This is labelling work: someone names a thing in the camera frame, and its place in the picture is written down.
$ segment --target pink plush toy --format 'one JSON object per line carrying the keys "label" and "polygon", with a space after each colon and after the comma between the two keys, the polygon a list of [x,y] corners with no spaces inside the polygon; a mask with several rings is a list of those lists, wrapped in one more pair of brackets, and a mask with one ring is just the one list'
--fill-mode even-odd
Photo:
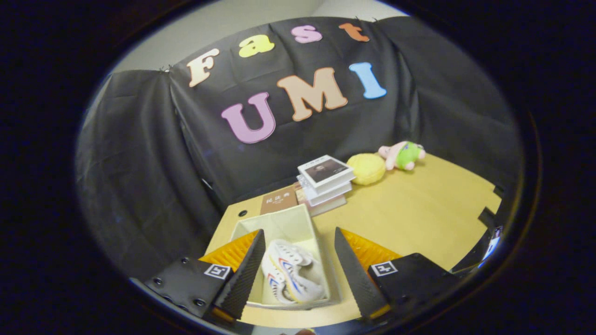
{"label": "pink plush toy", "polygon": [[414,168],[416,160],[426,156],[422,145],[409,141],[400,142],[391,147],[382,146],[378,149],[378,153],[385,159],[387,170],[397,166],[398,169],[410,171]]}

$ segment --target wooden table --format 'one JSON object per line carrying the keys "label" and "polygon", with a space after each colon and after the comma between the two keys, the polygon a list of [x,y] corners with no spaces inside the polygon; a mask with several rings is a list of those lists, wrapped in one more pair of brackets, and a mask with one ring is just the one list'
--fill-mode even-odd
{"label": "wooden table", "polygon": [[[392,170],[373,185],[354,185],[347,204],[312,218],[339,284],[341,300],[310,311],[276,311],[246,306],[240,321],[279,328],[321,327],[359,318],[358,307],[334,250],[336,227],[344,228],[400,255],[419,252],[445,270],[478,242],[486,227],[478,216],[496,212],[501,199],[494,185],[468,170],[427,154],[412,172]],[[263,196],[228,206],[207,253],[229,242],[241,219],[260,214]]]}

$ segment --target yellow ball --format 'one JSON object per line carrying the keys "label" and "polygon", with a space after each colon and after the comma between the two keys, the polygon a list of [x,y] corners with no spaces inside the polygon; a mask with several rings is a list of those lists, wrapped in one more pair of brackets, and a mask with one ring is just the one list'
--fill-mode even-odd
{"label": "yellow ball", "polygon": [[381,180],[385,174],[385,160],[376,154],[357,154],[347,160],[347,164],[354,169],[356,178],[352,183],[369,185]]}

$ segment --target white sneaker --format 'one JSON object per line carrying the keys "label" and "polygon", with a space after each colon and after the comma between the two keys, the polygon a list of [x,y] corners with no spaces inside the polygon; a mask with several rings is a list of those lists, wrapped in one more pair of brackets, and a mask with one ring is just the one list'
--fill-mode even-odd
{"label": "white sneaker", "polygon": [[261,269],[263,270],[265,281],[269,284],[271,291],[277,300],[286,305],[297,303],[288,292],[284,275],[277,269],[277,267],[275,267],[267,254],[265,254],[263,261],[261,261]]}
{"label": "white sneaker", "polygon": [[[269,265],[266,264],[267,259],[277,269],[277,272],[272,271]],[[272,274],[272,276],[269,277],[270,279],[268,279],[270,286],[272,283],[271,278],[279,279],[279,277],[276,277],[277,274],[283,276],[284,287],[281,287],[281,283],[277,283],[276,291],[280,292],[281,289],[281,294],[278,293],[278,295],[276,295],[278,300],[282,301],[282,299],[280,299],[281,296],[286,300],[301,303],[319,300],[323,297],[325,291],[321,285],[300,276],[300,269],[313,262],[317,262],[317,260],[305,249],[295,246],[285,240],[271,241],[265,252],[265,256],[263,257],[262,267],[263,273],[267,273],[265,277],[269,277],[269,274]],[[290,299],[283,296],[284,290],[286,289]]]}

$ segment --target foam letter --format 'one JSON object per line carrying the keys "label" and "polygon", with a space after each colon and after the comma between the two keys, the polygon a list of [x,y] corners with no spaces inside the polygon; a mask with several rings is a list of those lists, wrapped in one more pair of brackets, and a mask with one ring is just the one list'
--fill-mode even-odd
{"label": "foam letter", "polygon": [[238,54],[240,57],[246,58],[254,56],[259,52],[270,51],[273,49],[275,44],[269,41],[269,37],[267,37],[267,35],[254,35],[240,42],[238,46],[242,48]]}
{"label": "foam letter", "polygon": [[263,121],[263,126],[258,130],[252,130],[246,124],[246,120],[244,120],[244,116],[242,116],[242,104],[233,105],[222,112],[222,117],[228,121],[234,135],[236,135],[241,142],[256,143],[263,141],[265,138],[273,134],[273,131],[275,130],[275,118],[267,104],[267,97],[269,97],[269,94],[263,92],[253,95],[249,99],[249,104],[257,107],[259,116]]}
{"label": "foam letter", "polygon": [[370,38],[368,38],[367,36],[363,36],[360,34],[362,28],[355,27],[351,23],[344,23],[341,26],[339,26],[339,28],[345,30],[347,34],[350,35],[350,37],[355,39],[356,41],[368,42],[370,40]]}
{"label": "foam letter", "polygon": [[323,39],[323,35],[316,31],[313,26],[299,26],[292,29],[292,35],[296,36],[299,43],[311,43]]}
{"label": "foam letter", "polygon": [[374,76],[371,68],[371,63],[354,63],[350,65],[350,71],[356,72],[358,78],[364,86],[364,97],[366,99],[376,99],[387,94],[387,90],[378,84],[377,78]]}
{"label": "foam letter", "polygon": [[213,67],[213,58],[217,55],[219,55],[219,49],[212,49],[187,64],[190,67],[190,83],[188,86],[193,87],[209,78],[211,73],[205,72],[205,69],[211,69]]}
{"label": "foam letter", "polygon": [[327,102],[327,109],[335,109],[347,104],[347,99],[337,86],[333,77],[334,70],[331,67],[323,67],[315,71],[313,86],[308,85],[298,76],[288,76],[280,79],[277,86],[285,89],[294,107],[294,121],[301,121],[312,115],[312,110],[306,108],[305,101],[316,111],[323,110],[323,95]]}

